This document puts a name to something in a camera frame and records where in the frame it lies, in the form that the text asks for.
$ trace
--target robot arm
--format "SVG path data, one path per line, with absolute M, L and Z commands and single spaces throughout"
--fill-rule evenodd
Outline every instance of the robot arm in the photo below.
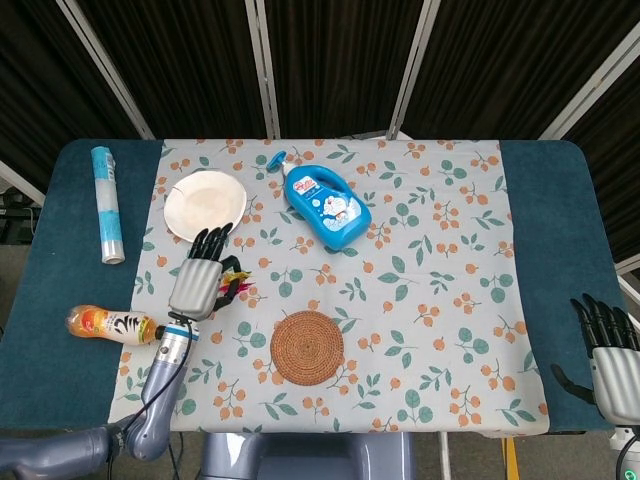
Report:
M 640 479 L 640 341 L 628 316 L 583 295 L 586 308 L 571 304 L 578 314 L 591 365 L 593 390 L 575 385 L 558 365 L 551 370 L 570 394 L 596 405 L 602 416 L 617 425 L 610 441 L 620 450 L 616 480 Z
M 126 450 L 152 461 L 169 444 L 170 421 L 189 357 L 198 341 L 196 323 L 231 303 L 239 280 L 218 297 L 222 274 L 240 271 L 235 257 L 218 261 L 231 224 L 196 237 L 182 264 L 169 300 L 175 321 L 164 330 L 147 381 L 144 406 L 119 422 L 39 440 L 0 439 L 0 473 L 13 471 L 20 480 L 63 480 L 88 475 Z

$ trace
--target plastic wrap roll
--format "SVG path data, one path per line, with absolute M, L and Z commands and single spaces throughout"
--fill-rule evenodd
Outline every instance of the plastic wrap roll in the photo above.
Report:
M 102 263 L 121 263 L 124 262 L 124 246 L 116 192 L 116 162 L 107 147 L 91 149 L 91 160 L 93 161 L 93 176 L 96 181 Z

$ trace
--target floral tablecloth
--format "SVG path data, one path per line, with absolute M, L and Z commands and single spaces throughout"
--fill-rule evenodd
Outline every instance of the floral tablecloth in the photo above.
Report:
M 282 173 L 266 171 L 283 149 L 349 182 L 371 210 L 366 235 L 323 247 L 284 198 Z M 253 285 L 199 324 L 174 430 L 548 430 L 497 141 L 166 140 L 132 298 L 161 323 L 190 246 L 167 229 L 163 203 L 202 169 L 247 190 L 224 255 Z M 345 343 L 335 376 L 313 387 L 284 380 L 269 354 L 278 322 L 307 309 L 332 317 Z M 141 406 L 156 348 L 123 347 L 110 420 Z

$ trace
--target rattan coaster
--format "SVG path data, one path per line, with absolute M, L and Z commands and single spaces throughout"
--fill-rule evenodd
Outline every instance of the rattan coaster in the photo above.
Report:
M 340 329 L 318 312 L 289 315 L 271 337 L 271 358 L 278 372 L 297 385 L 317 385 L 331 378 L 343 355 Z

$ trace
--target black curtain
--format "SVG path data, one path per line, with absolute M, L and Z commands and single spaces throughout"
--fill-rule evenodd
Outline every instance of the black curtain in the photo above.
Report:
M 158 138 L 266 135 L 244 2 L 79 2 Z
M 402 131 L 537 138 L 638 21 L 637 0 L 442 2 Z
M 0 2 L 0 159 L 46 191 L 78 137 L 139 138 L 54 1 Z
M 567 133 L 587 157 L 615 261 L 640 253 L 640 59 Z
M 283 138 L 386 130 L 422 0 L 267 0 Z

